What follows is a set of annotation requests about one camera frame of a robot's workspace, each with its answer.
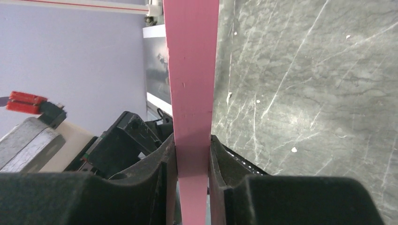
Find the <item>red clip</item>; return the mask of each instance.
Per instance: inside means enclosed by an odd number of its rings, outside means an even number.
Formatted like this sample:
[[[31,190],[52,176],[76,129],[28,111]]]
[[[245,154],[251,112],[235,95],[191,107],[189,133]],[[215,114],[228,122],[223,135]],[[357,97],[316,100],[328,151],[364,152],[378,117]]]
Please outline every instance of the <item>red clip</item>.
[[[13,91],[7,102],[7,110],[30,114],[41,114],[40,104],[47,101],[47,98]]]

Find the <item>marble surface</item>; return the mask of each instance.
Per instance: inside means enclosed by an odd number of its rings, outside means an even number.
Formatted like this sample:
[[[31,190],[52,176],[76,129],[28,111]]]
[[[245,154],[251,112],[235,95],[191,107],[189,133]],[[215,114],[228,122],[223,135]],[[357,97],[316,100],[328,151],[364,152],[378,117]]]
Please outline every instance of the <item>marble surface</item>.
[[[221,0],[212,133],[270,174],[353,177],[398,224],[397,10]]]

